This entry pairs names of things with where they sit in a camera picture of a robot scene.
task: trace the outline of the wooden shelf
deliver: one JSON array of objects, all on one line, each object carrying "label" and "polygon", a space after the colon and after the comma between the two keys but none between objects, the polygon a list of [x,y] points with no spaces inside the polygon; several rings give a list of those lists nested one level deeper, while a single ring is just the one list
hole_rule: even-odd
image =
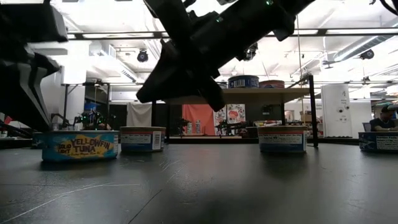
[{"label": "wooden shelf", "polygon": [[[224,89],[227,104],[261,103],[278,105],[310,94],[309,88],[230,88]],[[207,104],[200,96],[186,96],[164,100],[172,105],[204,105]]]}]

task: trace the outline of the box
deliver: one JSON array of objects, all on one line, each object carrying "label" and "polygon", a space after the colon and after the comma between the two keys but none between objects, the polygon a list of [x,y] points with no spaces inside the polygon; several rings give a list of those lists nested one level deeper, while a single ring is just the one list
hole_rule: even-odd
[{"label": "box", "polygon": [[311,111],[300,111],[301,121],[312,121]]}]

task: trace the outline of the camera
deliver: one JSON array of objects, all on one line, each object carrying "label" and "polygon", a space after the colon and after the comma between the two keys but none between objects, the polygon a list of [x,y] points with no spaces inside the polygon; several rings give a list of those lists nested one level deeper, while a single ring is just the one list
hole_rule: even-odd
[{"label": "camera", "polygon": [[369,49],[359,55],[359,58],[362,60],[372,59],[373,57],[374,57],[374,52],[372,49]]},{"label": "camera", "polygon": [[138,53],[137,60],[138,60],[139,62],[146,62],[146,61],[148,61],[147,50],[141,49],[141,50],[139,51],[139,53]]}]

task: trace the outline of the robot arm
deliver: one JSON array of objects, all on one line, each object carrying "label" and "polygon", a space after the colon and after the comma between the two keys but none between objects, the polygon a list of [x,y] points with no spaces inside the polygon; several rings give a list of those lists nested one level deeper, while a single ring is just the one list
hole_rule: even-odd
[{"label": "robot arm", "polygon": [[234,57],[247,58],[242,52],[271,31],[279,41],[293,34],[295,16],[313,1],[240,0],[221,14],[211,12],[193,20],[181,0],[145,0],[171,40],[162,41],[160,60],[137,98],[146,103],[200,95],[215,111],[222,109],[222,90],[214,81],[218,69]]}]

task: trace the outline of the bottle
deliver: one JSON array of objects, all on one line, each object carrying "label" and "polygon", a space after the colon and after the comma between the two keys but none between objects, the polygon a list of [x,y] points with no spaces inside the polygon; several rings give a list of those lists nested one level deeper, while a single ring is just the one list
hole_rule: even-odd
[{"label": "bottle", "polygon": [[187,134],[192,134],[192,123],[188,122],[187,124]]},{"label": "bottle", "polygon": [[197,127],[197,134],[200,134],[200,120],[197,120],[196,122],[196,127]]}]

